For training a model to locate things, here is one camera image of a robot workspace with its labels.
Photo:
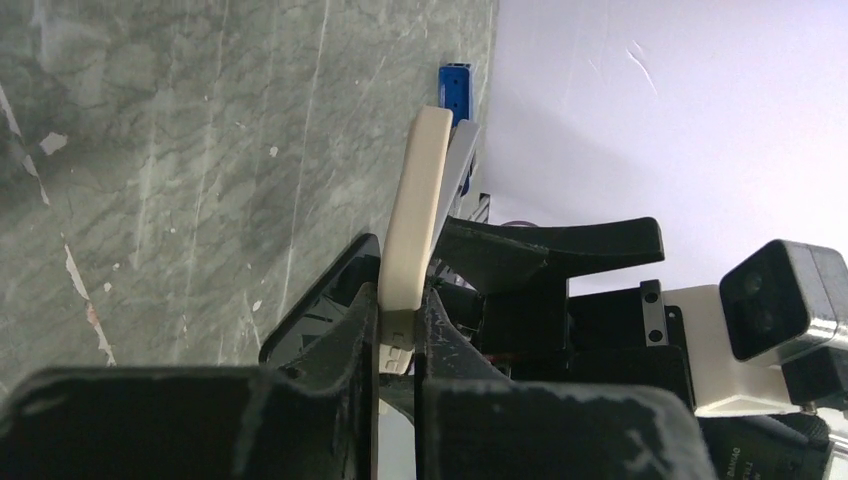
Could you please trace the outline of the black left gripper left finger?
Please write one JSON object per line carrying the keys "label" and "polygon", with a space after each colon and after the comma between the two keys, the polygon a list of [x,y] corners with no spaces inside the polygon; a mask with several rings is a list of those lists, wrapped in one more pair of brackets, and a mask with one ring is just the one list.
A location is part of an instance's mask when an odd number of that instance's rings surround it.
{"label": "black left gripper left finger", "polygon": [[5,479],[373,479],[378,306],[273,367],[54,368],[1,407]]}

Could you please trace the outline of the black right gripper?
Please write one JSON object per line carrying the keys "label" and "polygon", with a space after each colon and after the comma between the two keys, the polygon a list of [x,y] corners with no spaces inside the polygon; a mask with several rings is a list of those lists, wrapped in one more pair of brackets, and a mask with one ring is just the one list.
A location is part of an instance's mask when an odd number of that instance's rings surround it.
{"label": "black right gripper", "polygon": [[565,279],[661,262],[658,221],[498,226],[450,218],[434,255],[476,289],[433,285],[465,378],[650,387],[696,407],[682,312],[656,280],[578,295]]}

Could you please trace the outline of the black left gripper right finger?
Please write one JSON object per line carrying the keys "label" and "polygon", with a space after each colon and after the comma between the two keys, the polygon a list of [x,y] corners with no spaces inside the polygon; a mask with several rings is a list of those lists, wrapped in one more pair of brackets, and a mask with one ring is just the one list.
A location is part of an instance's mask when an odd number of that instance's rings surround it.
{"label": "black left gripper right finger", "polygon": [[694,415],[647,386],[518,382],[453,326],[434,289],[417,314],[421,479],[712,479]]}

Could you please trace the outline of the beige phone case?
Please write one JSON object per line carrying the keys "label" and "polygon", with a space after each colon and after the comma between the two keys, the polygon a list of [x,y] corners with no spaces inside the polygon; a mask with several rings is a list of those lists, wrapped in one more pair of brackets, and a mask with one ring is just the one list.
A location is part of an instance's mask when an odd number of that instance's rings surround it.
{"label": "beige phone case", "polygon": [[382,374],[406,373],[415,349],[452,118],[447,109],[424,106],[407,135],[377,283]]}

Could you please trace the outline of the black phone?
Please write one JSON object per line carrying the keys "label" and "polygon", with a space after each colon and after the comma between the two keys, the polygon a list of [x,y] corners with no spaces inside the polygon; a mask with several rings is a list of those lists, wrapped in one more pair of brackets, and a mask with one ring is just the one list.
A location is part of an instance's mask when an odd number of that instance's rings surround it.
{"label": "black phone", "polygon": [[455,210],[454,203],[465,183],[470,164],[476,152],[476,143],[481,126],[471,120],[460,120],[448,143],[442,182],[439,191],[430,256],[435,254],[436,245],[445,223]]}
{"label": "black phone", "polygon": [[361,286],[377,281],[379,267],[378,237],[358,236],[283,317],[258,360],[280,367],[297,358],[344,318]]}

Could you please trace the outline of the black phone front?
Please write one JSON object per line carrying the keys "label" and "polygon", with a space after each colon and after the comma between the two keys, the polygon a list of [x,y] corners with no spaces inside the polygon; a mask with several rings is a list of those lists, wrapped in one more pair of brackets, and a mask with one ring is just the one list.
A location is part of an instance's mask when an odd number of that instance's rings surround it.
{"label": "black phone front", "polygon": [[454,203],[465,183],[470,164],[476,152],[476,143],[481,126],[471,120],[460,120],[448,143],[442,182],[439,191],[430,256],[435,254],[436,245],[445,223],[455,210]]}

